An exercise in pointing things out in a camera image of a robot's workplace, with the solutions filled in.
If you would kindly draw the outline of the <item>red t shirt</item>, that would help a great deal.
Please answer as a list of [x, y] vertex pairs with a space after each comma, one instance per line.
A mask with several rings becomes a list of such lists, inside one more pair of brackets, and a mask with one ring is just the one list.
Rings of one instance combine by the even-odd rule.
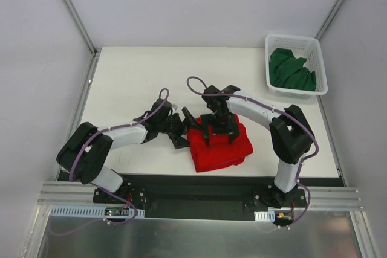
[[203, 131], [196, 129], [189, 129], [187, 132], [187, 139], [190, 142], [190, 153], [192, 160], [196, 158], [215, 158], [232, 159], [238, 157], [247, 157], [253, 153], [253, 146], [247, 136], [245, 126], [239, 121], [239, 137], [229, 144], [229, 138], [226, 135], [212, 135], [210, 139], [210, 146], [207, 147]]
[[224, 169], [230, 166], [237, 166], [244, 162], [245, 157], [238, 157], [232, 159], [222, 159], [215, 158], [211, 160], [210, 158], [196, 158], [194, 159], [194, 166], [197, 173], [199, 172], [209, 172], [218, 169]]

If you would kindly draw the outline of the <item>white plastic basket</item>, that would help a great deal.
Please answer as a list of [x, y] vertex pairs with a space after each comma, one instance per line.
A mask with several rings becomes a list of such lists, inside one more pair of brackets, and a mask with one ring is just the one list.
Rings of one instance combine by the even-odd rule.
[[265, 73], [272, 94], [309, 98], [328, 91], [320, 42], [312, 37], [268, 34]]

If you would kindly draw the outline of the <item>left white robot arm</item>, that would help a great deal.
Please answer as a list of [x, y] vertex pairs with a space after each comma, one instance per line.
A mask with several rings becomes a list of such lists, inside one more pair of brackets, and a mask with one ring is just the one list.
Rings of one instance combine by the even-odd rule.
[[69, 179], [82, 184], [93, 184], [107, 190], [107, 196], [116, 203], [128, 196], [124, 178], [105, 166], [108, 154], [132, 144], [147, 143], [159, 134], [166, 134], [175, 149], [189, 146], [184, 138], [189, 129], [201, 129], [187, 108], [184, 119], [174, 111], [169, 101], [158, 99], [150, 110], [128, 124], [97, 127], [84, 122], [74, 131], [56, 157], [57, 163], [69, 172]]

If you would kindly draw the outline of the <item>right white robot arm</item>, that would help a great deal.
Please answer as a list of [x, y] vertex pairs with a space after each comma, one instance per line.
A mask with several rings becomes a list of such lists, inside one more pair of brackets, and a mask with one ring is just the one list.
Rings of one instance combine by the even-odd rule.
[[206, 143], [214, 135], [225, 135], [232, 144], [241, 135], [237, 117], [245, 117], [270, 132], [273, 150], [279, 158], [273, 184], [260, 194], [261, 202], [269, 207], [281, 208], [293, 200], [306, 154], [316, 141], [301, 108], [290, 105], [276, 109], [256, 101], [238, 87], [229, 85], [219, 90], [208, 86], [201, 98], [211, 110], [202, 115], [202, 130]]

